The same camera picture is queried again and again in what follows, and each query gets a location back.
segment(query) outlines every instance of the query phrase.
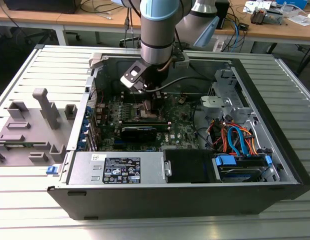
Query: metal bracket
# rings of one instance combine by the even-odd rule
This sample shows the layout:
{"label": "metal bracket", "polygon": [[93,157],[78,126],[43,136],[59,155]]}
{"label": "metal bracket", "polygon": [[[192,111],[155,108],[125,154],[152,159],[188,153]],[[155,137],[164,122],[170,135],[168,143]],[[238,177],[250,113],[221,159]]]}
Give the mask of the metal bracket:
{"label": "metal bracket", "polygon": [[170,177],[172,176],[172,166],[170,161],[165,161],[164,162],[164,171],[165,171],[165,176]]}
{"label": "metal bracket", "polygon": [[103,64],[103,54],[99,52],[93,52],[88,60],[89,67],[95,69]]}

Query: power supply label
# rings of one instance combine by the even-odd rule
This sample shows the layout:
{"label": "power supply label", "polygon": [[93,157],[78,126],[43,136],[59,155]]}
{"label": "power supply label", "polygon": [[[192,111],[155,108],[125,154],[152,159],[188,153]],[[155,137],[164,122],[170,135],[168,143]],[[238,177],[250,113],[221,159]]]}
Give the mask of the power supply label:
{"label": "power supply label", "polygon": [[139,157],[107,157],[104,162],[104,184],[140,184]]}

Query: white sticker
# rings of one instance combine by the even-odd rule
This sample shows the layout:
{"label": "white sticker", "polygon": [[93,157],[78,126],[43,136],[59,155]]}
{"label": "white sticker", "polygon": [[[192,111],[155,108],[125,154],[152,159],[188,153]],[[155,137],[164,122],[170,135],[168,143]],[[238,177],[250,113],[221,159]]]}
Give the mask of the white sticker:
{"label": "white sticker", "polygon": [[105,161],[106,154],[92,154],[91,161]]}

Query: aluminum profile table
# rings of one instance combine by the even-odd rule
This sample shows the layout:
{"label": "aluminum profile table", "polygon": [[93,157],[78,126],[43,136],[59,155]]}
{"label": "aluminum profile table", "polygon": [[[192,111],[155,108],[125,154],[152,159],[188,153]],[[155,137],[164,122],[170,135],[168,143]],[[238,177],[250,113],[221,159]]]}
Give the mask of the aluminum profile table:
{"label": "aluminum profile table", "polygon": [[[91,53],[126,53],[134,49],[45,46],[35,49],[0,97],[0,130],[14,100],[39,107],[34,88],[47,88],[57,107],[80,103]],[[310,93],[287,66],[271,55],[187,52],[190,57],[238,58],[278,121],[310,175]],[[310,191],[285,200],[259,215],[132,220],[76,221],[48,195],[55,179],[46,167],[0,167],[0,239],[180,239],[310,240]]]}

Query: wire bundle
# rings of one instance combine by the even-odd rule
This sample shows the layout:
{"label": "wire bundle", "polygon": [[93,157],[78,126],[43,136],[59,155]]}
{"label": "wire bundle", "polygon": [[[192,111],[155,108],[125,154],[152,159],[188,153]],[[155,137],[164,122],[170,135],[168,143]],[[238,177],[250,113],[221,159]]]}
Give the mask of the wire bundle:
{"label": "wire bundle", "polygon": [[255,149],[254,136],[246,128],[238,124],[235,124],[233,122],[213,121],[211,125],[209,126],[209,128],[207,129],[207,133],[211,131],[213,126],[220,128],[221,137],[215,140],[215,142],[212,144],[212,147],[217,152],[222,152],[222,153],[234,155],[234,156],[240,156],[240,152],[235,148],[236,144],[234,145],[236,141],[234,141],[233,143],[232,137],[231,137],[233,133],[237,133],[239,138],[241,138],[241,135],[243,136],[242,141],[240,141],[243,154],[244,155],[247,155],[247,154],[258,155]]}
{"label": "wire bundle", "polygon": [[[92,4],[93,4],[93,8],[94,8],[94,11],[90,11],[90,10],[86,10],[83,8],[83,5],[92,1]],[[101,5],[98,5],[98,6],[94,6],[94,0],[86,0],[84,1],[83,3],[80,4],[80,9],[83,10],[84,12],[86,13],[90,13],[90,14],[102,14],[102,13],[107,13],[107,12],[110,12],[110,11],[113,11],[115,9],[119,9],[119,8],[122,8],[123,6],[117,6],[117,7],[114,7],[112,9],[108,9],[108,10],[104,10],[104,11],[98,11],[98,8],[100,7],[104,7],[104,6],[110,6],[110,5],[113,5],[114,3],[107,3],[107,4],[101,4]]]}
{"label": "wire bundle", "polygon": [[243,19],[243,18],[245,18],[247,13],[245,13],[245,16],[244,16],[243,18],[239,19],[239,18],[235,15],[235,12],[234,12],[234,10],[233,10],[233,8],[232,8],[232,4],[230,4],[229,9],[232,11],[232,13],[229,13],[229,12],[227,13],[226,20],[227,20],[227,21],[230,21],[230,22],[232,23],[232,28],[234,29],[234,34],[231,36],[229,42],[225,44],[225,47],[221,50],[221,52],[224,52],[225,50],[228,52],[230,49],[231,49],[230,52],[233,52],[234,49],[236,49],[236,48],[240,48],[239,52],[241,52],[242,47],[243,47],[244,42],[245,42],[245,36],[246,36],[247,33],[243,30],[243,37],[242,37],[241,39],[239,39],[239,36],[240,36],[240,28],[239,28],[239,25],[240,25],[240,20]]}

